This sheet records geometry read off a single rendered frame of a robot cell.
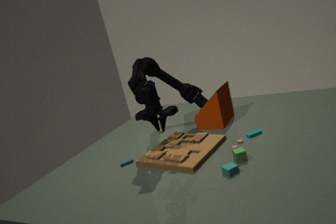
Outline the cyan rectangular block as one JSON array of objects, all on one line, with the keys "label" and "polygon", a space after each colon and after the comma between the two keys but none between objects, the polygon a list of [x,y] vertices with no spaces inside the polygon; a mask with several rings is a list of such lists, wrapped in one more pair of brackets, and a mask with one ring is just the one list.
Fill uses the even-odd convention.
[{"label": "cyan rectangular block", "polygon": [[248,137],[248,138],[253,138],[254,136],[257,136],[257,135],[259,135],[259,134],[262,134],[262,130],[255,130],[255,131],[253,131],[253,132],[251,132],[251,133],[248,133],[248,134],[247,134],[247,137]]}]

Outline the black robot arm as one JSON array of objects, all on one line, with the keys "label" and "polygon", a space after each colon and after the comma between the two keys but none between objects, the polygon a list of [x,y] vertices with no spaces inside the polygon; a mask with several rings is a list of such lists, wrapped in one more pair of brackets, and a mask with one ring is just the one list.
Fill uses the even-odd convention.
[{"label": "black robot arm", "polygon": [[[155,82],[147,81],[146,76],[157,77],[169,86],[180,92],[182,98],[190,104],[193,102],[201,109],[207,103],[207,99],[201,94],[202,90],[194,85],[182,83],[170,74],[160,69],[158,63],[149,57],[137,59],[133,64],[132,77],[128,81],[128,86],[135,95],[135,100],[139,104],[146,104],[150,99],[157,97]],[[146,83],[147,82],[147,83]],[[146,85],[145,85],[146,83]],[[197,96],[196,96],[197,95]],[[196,96],[196,97],[195,97]],[[152,106],[145,105],[145,109],[140,113],[143,120],[152,120],[159,113],[155,103]]]}]

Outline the teal cube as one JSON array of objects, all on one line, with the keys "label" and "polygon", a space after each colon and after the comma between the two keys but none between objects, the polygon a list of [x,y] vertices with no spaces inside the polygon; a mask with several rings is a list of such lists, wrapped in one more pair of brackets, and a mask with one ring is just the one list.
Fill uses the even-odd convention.
[{"label": "teal cube", "polygon": [[221,166],[222,174],[228,177],[233,177],[240,173],[239,165],[232,163],[231,161]]}]

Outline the teal flat bar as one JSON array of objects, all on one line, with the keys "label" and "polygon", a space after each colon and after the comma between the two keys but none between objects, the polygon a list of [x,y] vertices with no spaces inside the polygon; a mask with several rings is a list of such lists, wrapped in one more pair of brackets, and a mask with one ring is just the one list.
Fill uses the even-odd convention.
[{"label": "teal flat bar", "polygon": [[121,165],[121,167],[122,167],[122,166],[124,166],[124,165],[128,165],[128,164],[130,164],[130,163],[132,163],[132,162],[134,162],[134,161],[133,161],[133,159],[131,158],[131,159],[129,159],[129,160],[125,160],[125,161],[121,162],[120,165]]}]

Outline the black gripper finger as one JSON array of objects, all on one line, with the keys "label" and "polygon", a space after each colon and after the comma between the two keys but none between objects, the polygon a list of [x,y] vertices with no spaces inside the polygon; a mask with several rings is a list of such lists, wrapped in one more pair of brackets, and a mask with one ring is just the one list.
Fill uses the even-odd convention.
[{"label": "black gripper finger", "polygon": [[160,130],[160,126],[159,126],[159,123],[158,123],[157,115],[154,116],[152,120],[146,120],[146,121],[150,121],[153,124],[153,126],[156,128],[157,131]]},{"label": "black gripper finger", "polygon": [[158,120],[159,120],[160,123],[161,123],[161,129],[162,129],[162,131],[165,131],[166,118],[167,118],[167,116],[158,117]]}]

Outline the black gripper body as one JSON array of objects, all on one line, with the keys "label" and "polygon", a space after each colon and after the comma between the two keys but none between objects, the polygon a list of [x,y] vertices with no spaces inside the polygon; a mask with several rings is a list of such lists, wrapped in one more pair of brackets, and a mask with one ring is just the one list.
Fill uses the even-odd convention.
[{"label": "black gripper body", "polygon": [[[160,100],[160,97],[157,96],[157,97],[155,97],[153,99],[150,99],[146,104],[148,106],[152,106],[152,103],[155,103],[156,106],[157,106],[157,108],[158,108],[158,110],[159,110],[159,113],[157,115],[159,115],[160,117],[163,117],[163,116],[173,116],[178,111],[178,108],[176,106],[169,106],[166,109],[163,109],[163,106],[161,106],[159,100]],[[141,112],[142,111],[140,111],[140,112],[138,112],[138,113],[135,114],[135,119],[137,121],[143,119],[142,116],[140,115]]]}]

